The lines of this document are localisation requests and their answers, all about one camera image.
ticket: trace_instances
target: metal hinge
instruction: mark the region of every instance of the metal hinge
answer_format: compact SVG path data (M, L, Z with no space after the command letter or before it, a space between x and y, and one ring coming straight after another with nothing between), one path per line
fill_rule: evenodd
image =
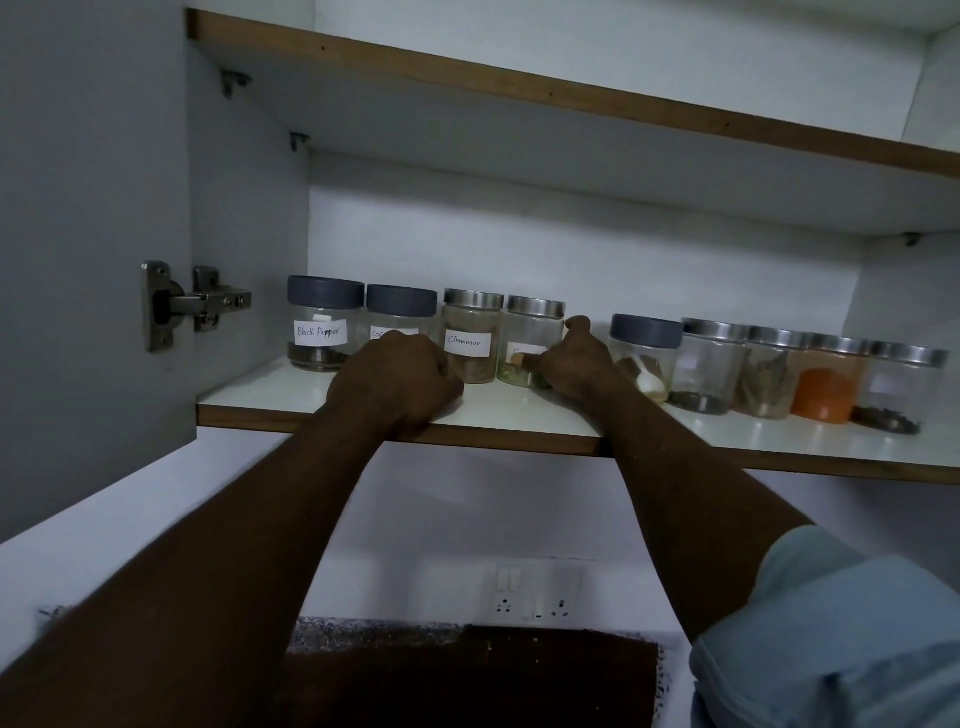
M253 294L220 284L220 271L205 265L193 269L193 293L185 294L161 260L143 264L144 313L148 352L164 352L174 346L174 329L184 316L193 317L193 330L212 331L225 313L243 311L253 303Z

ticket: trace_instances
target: shelf support pin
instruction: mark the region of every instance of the shelf support pin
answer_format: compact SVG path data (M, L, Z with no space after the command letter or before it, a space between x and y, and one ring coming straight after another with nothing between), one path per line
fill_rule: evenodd
M296 154L300 145L306 144L308 141L310 141L310 137L307 134L290 132L290 151Z
M235 87L240 86L241 88L246 88L252 83L253 79L246 73L226 71L223 69L220 71L220 88L224 91L224 96L228 99L233 98L233 90Z

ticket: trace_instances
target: glass jar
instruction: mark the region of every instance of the glass jar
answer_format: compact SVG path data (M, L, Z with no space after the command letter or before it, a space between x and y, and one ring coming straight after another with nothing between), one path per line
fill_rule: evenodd
M616 313L608 346L616 368L650 400L663 403L683 340L684 325L679 321Z
M496 378L517 387L546 389L543 375L524 372L520 365L526 353L543 353L564 338L566 303L511 296L503 314L500 355Z
M797 391L809 334L751 327L736 382L733 409L763 420L783 420Z
M750 327L719 321L684 319L684 340L677 356L667 401L702 415L730 411Z
M919 435L949 356L942 349L875 342L851 422L898 435Z
M437 292L399 285L368 285L367 323L371 340L379 339L387 331L399 331L410 336L422 333L439 343Z
M287 358L311 372L334 372L367 343L363 325L364 284L356 280L290 276L287 301L294 331Z
M810 335L790 412L808 420L845 425L856 404L873 342L823 333Z
M444 351L450 371L465 384L496 377L496 355L503 323L503 296L447 288L444 291Z

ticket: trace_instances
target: shelf bracket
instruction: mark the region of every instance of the shelf bracket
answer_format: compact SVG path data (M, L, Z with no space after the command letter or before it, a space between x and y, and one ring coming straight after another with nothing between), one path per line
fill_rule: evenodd
M233 90L237 86L246 88L252 83L253 79L246 73L240 73L239 71L226 71L224 69L220 70L220 88L224 91L224 96L226 96L228 99L233 98Z
M162 260L142 265L143 304L148 352L173 349L174 329L186 316L193 317L193 330L202 333L220 325L220 317L244 311L253 305L253 294L220 283L220 271L198 265L193 269L193 293L185 294Z
M305 133L290 132L290 151L294 154L300 149L300 145L306 145L310 137Z

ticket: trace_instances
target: electrical outlet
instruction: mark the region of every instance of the electrical outlet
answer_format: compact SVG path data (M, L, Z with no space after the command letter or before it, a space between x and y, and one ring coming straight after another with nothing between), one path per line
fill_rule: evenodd
M490 622L576 627L584 566L579 559L524 559L497 564L490 579Z

